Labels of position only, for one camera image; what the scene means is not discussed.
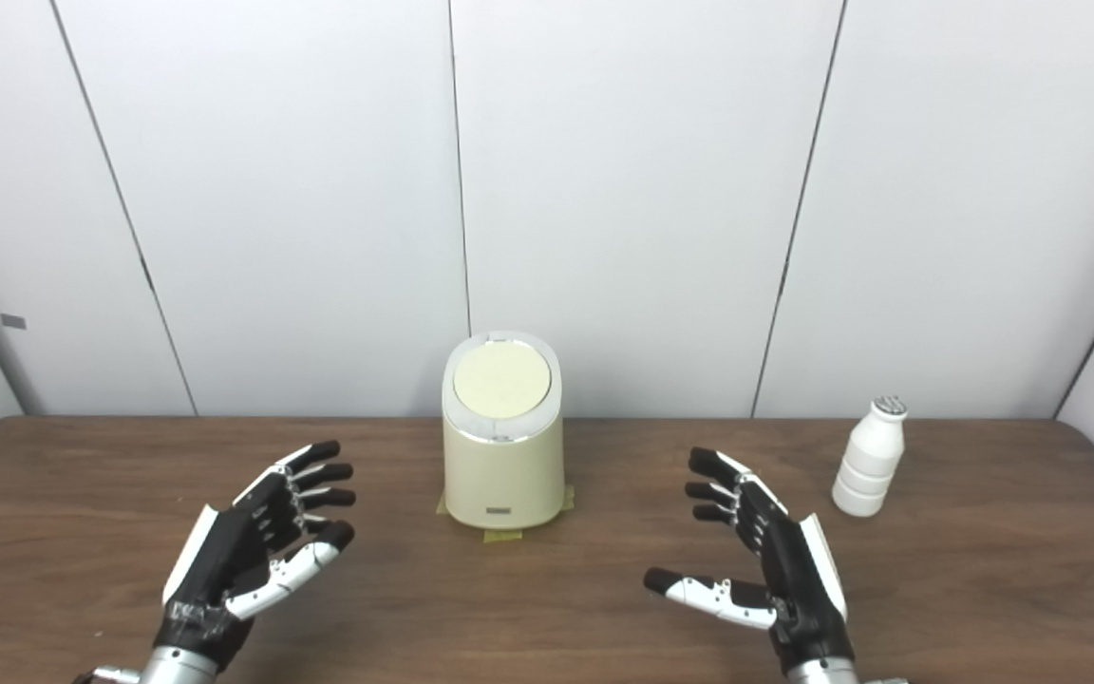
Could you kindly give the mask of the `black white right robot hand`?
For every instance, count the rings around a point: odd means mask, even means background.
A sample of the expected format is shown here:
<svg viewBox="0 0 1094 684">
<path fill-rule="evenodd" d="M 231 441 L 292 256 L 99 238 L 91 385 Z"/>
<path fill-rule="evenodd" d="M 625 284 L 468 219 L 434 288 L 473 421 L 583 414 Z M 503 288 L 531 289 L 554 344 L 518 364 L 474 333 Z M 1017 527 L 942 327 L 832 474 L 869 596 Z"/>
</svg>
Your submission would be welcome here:
<svg viewBox="0 0 1094 684">
<path fill-rule="evenodd" d="M 710 447 L 694 447 L 688 467 L 703 476 L 685 486 L 696 501 L 695 519 L 732 528 L 760 560 L 764 580 L 652 567 L 644 587 L 714 618 L 765 631 L 789 683 L 858 683 L 847 602 L 818 515 L 794 519 L 757 473 Z"/>
</svg>

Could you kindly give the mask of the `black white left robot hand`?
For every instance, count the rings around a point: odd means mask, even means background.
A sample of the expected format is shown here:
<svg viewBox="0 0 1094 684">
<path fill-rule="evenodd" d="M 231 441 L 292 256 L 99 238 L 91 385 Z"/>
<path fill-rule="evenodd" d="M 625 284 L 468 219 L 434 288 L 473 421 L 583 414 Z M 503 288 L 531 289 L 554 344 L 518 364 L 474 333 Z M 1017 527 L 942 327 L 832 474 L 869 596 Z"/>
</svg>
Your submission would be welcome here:
<svg viewBox="0 0 1094 684">
<path fill-rule="evenodd" d="M 325 571 L 354 529 L 317 515 L 356 501 L 330 439 L 300 447 L 238 492 L 225 509 L 205 505 L 163 586 L 160 628 L 143 683 L 213 683 L 234 662 L 261 612 Z"/>
</svg>

